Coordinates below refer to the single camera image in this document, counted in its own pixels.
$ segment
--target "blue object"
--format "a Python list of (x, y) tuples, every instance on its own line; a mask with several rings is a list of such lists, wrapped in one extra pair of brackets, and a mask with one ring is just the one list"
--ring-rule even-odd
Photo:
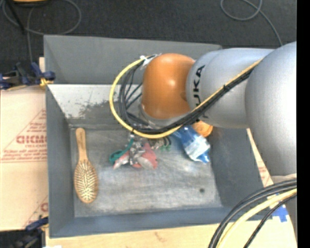
[(41, 79), (54, 81), (55, 73), (52, 71), (41, 72), (36, 63), (31, 64), (31, 73), (27, 73), (21, 64), (17, 63), (15, 64), (14, 69), (10, 72), (0, 73), (0, 89), (6, 90), (23, 85), (39, 85)]
[(287, 211), (286, 207), (284, 207), (284, 206), (280, 206), (272, 214), (272, 216), (278, 216), (280, 219), (280, 222), (287, 222), (287, 215), (288, 215), (288, 211)]
[(172, 134), (178, 138), (190, 159), (209, 163), (210, 144), (202, 135), (198, 134), (191, 125), (186, 125)]

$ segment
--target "cardboard sheet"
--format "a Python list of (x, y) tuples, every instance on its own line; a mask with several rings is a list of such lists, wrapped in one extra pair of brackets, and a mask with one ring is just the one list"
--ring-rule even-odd
[(38, 86), (0, 94), (0, 231), (48, 214), (45, 93)]

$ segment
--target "hairbrush handle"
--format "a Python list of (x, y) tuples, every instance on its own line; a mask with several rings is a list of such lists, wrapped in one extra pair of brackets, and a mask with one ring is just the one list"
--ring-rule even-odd
[(76, 139), (79, 152), (79, 161), (88, 161), (86, 153), (86, 134), (83, 128), (76, 129)]

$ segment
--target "yellow cable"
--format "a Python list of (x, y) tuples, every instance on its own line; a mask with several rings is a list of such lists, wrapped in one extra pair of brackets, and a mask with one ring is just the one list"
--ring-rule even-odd
[(116, 110), (115, 110), (115, 107), (114, 107), (114, 92), (115, 92), (115, 87), (119, 81), (119, 79), (128, 71), (130, 70), (132, 67), (138, 65), (140, 62), (142, 62), (143, 59), (139, 59), (139, 60), (136, 60), (135, 62), (129, 64), (128, 66), (126, 66), (120, 73), (119, 75), (115, 78), (114, 82), (113, 82), (113, 85), (112, 85), (112, 88), (110, 89), (110, 93), (109, 93), (109, 105), (110, 105), (110, 109), (114, 115), (114, 117), (116, 118), (116, 120), (123, 126), (125, 127), (127, 130), (141, 136), (141, 137), (145, 137), (145, 138), (162, 138), (162, 137), (165, 137), (165, 136), (168, 136), (172, 133), (174, 133), (176, 130), (178, 130), (180, 126), (177, 126), (173, 129), (170, 129), (164, 133), (160, 133), (160, 134), (146, 134), (146, 133), (143, 133), (143, 132), (140, 132), (140, 131), (137, 131), (137, 130), (134, 130), (130, 125), (126, 124), (117, 114)]
[(231, 227), (226, 231), (226, 233), (222, 236), (222, 238), (219, 240), (217, 248), (224, 247), (226, 240), (228, 237), (232, 234), (232, 232), (240, 226), (241, 223), (247, 221), (249, 218), (251, 218), (253, 215), (257, 214), (261, 210), (264, 210), (268, 207), (270, 207), (272, 204), (277, 203), (279, 201), (283, 201), (288, 197), (291, 197), (292, 195), (296, 194), (297, 189), (290, 190), (288, 192), (282, 193), (280, 195), (276, 195), (269, 200), (257, 205), (250, 211), (246, 212), (243, 216), (241, 216), (237, 221), (235, 221)]
[[(182, 125), (178, 125), (168, 131), (165, 131), (163, 133), (159, 133), (159, 134), (149, 134), (149, 133), (143, 133), (137, 130), (134, 130), (130, 125), (126, 124), (117, 114), (115, 107), (114, 107), (114, 92), (115, 92), (115, 87), (118, 83), (118, 81), (120, 80), (120, 78), (126, 73), (128, 72), (132, 67), (138, 65), (140, 62), (144, 61), (144, 59), (139, 59), (136, 60), (135, 62), (129, 64), (128, 66), (126, 66), (119, 74), (118, 76), (115, 78), (113, 84), (112, 84), (112, 88), (110, 90), (110, 94), (109, 94), (109, 105), (110, 105), (110, 109), (114, 115), (114, 117), (116, 118), (116, 120), (127, 130), (135, 133), (138, 136), (144, 137), (144, 138), (163, 138), (166, 137), (172, 133), (174, 133), (176, 130), (178, 130)], [(209, 101), (214, 95), (216, 95), (219, 91), (221, 91), (225, 86), (229, 85), (231, 82), (233, 82), (235, 79), (237, 79), (238, 77), (242, 76), (243, 74), (247, 73), (249, 70), (253, 69), (256, 65), (258, 65), (260, 62), (262, 61), (262, 59), (254, 62), (253, 64), (251, 64), (250, 66), (248, 66), (246, 69), (244, 69), (243, 71), (241, 71), (239, 74), (237, 74), (233, 79), (231, 79), (230, 81), (228, 81), (224, 86), (220, 87), (216, 92), (214, 92), (211, 96), (209, 96), (205, 101), (203, 101), (200, 105), (198, 105), (196, 108), (194, 108), (191, 112), (194, 112), (195, 110), (197, 110), (198, 108), (200, 108), (202, 105), (204, 105), (207, 101)]]

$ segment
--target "green object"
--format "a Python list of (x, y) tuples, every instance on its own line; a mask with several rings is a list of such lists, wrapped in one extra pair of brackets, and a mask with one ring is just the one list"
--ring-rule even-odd
[(127, 145), (127, 147), (124, 150), (118, 150), (113, 152), (110, 156), (109, 156), (109, 161), (114, 164), (115, 161), (117, 159), (119, 159), (124, 153), (126, 153), (128, 150), (130, 150), (132, 144), (133, 144), (134, 139), (131, 138), (129, 144)]

